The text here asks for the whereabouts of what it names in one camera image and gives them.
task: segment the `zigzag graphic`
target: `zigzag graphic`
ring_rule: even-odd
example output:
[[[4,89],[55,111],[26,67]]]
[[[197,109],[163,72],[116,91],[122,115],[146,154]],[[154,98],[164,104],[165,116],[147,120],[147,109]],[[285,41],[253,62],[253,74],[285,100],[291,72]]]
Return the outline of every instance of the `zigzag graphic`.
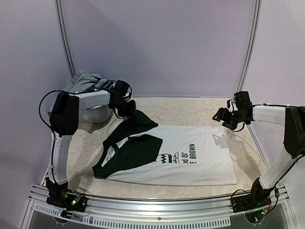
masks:
[[[161,162],[162,164],[166,163],[166,155],[164,154],[161,155]]]

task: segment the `robotic arm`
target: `robotic arm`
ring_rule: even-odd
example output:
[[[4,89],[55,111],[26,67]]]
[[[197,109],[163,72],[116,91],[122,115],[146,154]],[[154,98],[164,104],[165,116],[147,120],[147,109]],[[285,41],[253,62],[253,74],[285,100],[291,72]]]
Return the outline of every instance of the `robotic arm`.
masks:
[[[81,94],[56,91],[60,93],[50,115],[50,126],[46,123],[52,131],[51,165],[46,187],[49,190],[47,203],[64,208],[63,217],[69,218],[68,211],[84,212],[88,200],[83,194],[68,189],[66,175],[69,146],[78,128],[80,112],[107,105],[117,110],[116,116],[131,116],[136,107],[134,100],[129,101],[128,90],[129,85],[118,80],[111,89],[95,89]]]
[[[305,155],[305,107],[280,105],[252,105],[248,92],[234,94],[234,100],[228,100],[228,108],[220,108],[213,120],[223,122],[223,126],[234,131],[238,123],[249,125],[252,121],[267,122],[285,127],[284,145],[278,158],[268,171],[255,180],[251,193],[244,198],[232,198],[234,212],[255,208],[276,189],[277,183],[292,166]]]

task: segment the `marble pattern surface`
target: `marble pattern surface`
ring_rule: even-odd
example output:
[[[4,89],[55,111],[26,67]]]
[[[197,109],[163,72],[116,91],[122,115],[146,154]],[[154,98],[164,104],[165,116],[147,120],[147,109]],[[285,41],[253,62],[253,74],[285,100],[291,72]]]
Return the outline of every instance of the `marble pattern surface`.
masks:
[[[227,99],[208,98],[136,98],[137,109],[161,125],[221,126],[212,116],[225,107]],[[102,142],[121,120],[114,115],[104,124],[80,123],[69,148],[67,177],[69,188],[87,194],[134,199],[206,198],[227,195],[236,189],[251,189],[253,181],[266,171],[249,130],[234,133],[225,130],[237,185],[171,187],[130,184],[95,179],[92,166],[102,154]]]

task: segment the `gray wall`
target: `gray wall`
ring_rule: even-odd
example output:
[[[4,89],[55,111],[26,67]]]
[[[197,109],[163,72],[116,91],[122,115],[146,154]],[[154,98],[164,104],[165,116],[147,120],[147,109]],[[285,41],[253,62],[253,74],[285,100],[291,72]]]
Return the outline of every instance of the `gray wall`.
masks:
[[[254,0],[65,0],[76,69],[123,79],[135,96],[229,97]]]
[[[305,3],[263,1],[244,90],[255,104],[305,105]],[[251,126],[268,164],[278,156],[284,128],[265,123]],[[284,183],[298,223],[305,228],[305,159],[286,176]]]
[[[70,77],[53,0],[3,0],[0,15],[0,228],[9,229],[50,158],[51,134],[38,103]]]

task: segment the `vertical metal post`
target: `vertical metal post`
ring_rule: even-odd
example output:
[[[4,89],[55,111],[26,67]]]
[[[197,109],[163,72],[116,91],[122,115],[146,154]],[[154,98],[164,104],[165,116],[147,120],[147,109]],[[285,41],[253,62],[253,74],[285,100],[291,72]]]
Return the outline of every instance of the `vertical metal post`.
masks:
[[[253,51],[253,47],[254,47],[254,41],[255,41],[255,36],[256,36],[256,31],[257,31],[257,26],[258,26],[259,14],[260,14],[260,10],[261,10],[261,4],[262,4],[261,0],[255,1],[253,21],[252,21],[250,38],[249,38],[249,43],[248,43],[248,50],[247,50],[246,59],[244,61],[242,74],[241,74],[236,92],[239,92],[243,89],[246,75],[248,72],[250,59],[251,59],[251,55],[252,55],[252,51]]]
[[[55,0],[55,9],[56,9],[56,14],[57,14],[57,20],[58,20],[58,26],[61,34],[61,41],[62,41],[62,46],[63,50],[66,56],[69,72],[71,78],[75,75],[75,69],[71,57],[71,51],[68,43],[68,38],[67,38],[67,32],[66,32],[66,27],[65,27],[65,22],[63,18],[63,10],[62,10],[62,3],[61,0]]]

